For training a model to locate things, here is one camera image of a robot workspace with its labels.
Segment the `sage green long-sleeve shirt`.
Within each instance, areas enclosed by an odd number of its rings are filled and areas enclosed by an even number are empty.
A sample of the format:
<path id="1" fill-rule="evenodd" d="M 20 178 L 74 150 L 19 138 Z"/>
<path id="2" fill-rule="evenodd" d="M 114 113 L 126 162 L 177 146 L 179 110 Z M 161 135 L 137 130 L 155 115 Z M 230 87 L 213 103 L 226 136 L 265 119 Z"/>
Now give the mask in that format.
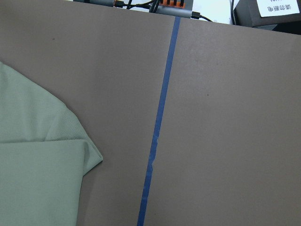
<path id="1" fill-rule="evenodd" d="M 83 176 L 102 161 L 63 102 L 1 64 L 1 225 L 76 225 Z"/>

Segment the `orange black USB hub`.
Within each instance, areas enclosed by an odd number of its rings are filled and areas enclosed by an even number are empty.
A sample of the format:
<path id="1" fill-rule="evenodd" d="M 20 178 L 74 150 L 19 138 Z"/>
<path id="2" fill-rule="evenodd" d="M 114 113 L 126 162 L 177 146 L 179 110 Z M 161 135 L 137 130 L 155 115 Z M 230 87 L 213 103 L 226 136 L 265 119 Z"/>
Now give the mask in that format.
<path id="1" fill-rule="evenodd" d="M 124 2 L 123 0 L 75 0 L 75 2 L 113 8 L 142 8 L 147 9 L 150 13 L 191 19 L 200 19 L 202 17 L 199 12 L 195 12 L 191 8 L 187 7 L 184 0 L 148 0 L 146 2 L 136 4 L 133 4 L 132 0 L 128 0 L 127 2 Z"/>

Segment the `black box with label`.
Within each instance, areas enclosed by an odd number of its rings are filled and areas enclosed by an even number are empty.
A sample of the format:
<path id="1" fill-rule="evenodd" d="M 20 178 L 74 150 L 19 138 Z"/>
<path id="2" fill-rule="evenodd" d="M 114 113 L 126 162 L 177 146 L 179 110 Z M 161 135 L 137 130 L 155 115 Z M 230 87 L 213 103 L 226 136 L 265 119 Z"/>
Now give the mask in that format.
<path id="1" fill-rule="evenodd" d="M 301 21 L 299 0 L 240 0 L 234 7 L 235 24 L 245 27 L 291 24 Z"/>

